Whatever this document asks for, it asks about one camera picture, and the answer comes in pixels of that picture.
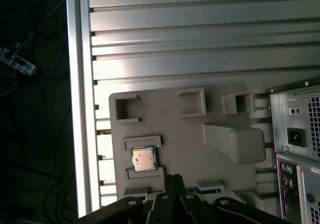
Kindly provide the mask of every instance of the power strip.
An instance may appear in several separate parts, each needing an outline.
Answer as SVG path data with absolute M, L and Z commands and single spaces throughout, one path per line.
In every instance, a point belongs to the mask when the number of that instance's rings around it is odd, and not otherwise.
M 19 70 L 21 73 L 27 75 L 27 76 L 32 76 L 34 74 L 36 74 L 37 72 L 37 67 L 30 63 L 29 61 L 21 58 L 20 56 L 16 56 L 15 61 L 13 61 L 11 59 L 11 56 L 9 57 L 9 53 L 10 51 L 6 48 L 3 49 L 0 48 L 0 61 L 6 63 L 7 65 L 9 65 L 10 67 Z

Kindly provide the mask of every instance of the ventilation grille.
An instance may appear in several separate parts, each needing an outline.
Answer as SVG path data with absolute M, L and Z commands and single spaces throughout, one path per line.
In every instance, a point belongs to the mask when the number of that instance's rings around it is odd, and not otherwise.
M 311 223 L 319 224 L 320 221 L 320 202 L 318 201 L 317 209 L 311 208 Z
M 320 157 L 320 98 L 313 97 L 309 105 L 309 117 L 312 137 L 312 148 L 315 156 Z

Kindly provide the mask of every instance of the cpu processor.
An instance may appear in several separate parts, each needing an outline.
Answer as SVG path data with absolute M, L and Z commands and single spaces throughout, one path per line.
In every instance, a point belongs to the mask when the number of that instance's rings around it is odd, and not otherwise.
M 132 148 L 133 171 L 140 172 L 158 169 L 156 150 L 154 145 Z

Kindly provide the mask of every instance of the dark background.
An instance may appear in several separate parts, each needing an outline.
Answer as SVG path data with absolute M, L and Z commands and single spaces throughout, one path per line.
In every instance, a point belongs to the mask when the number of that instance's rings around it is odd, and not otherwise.
M 26 77 L 0 63 L 0 223 L 77 218 L 68 40 L 61 45 L 66 3 L 48 18 L 62 1 L 0 0 L 1 46 L 15 50 L 28 39 L 26 33 L 36 33 L 18 55 L 38 67 L 35 76 Z

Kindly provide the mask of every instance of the metal frame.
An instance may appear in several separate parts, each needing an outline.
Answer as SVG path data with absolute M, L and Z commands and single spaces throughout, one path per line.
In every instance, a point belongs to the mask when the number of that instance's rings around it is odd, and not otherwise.
M 100 208 L 88 0 L 67 0 L 67 18 L 78 216 L 84 216 Z
M 230 81 L 261 93 L 320 76 L 318 2 L 67 0 L 79 216 L 116 200 L 113 157 L 98 160 L 107 138 L 96 134 L 110 133 L 110 94 Z

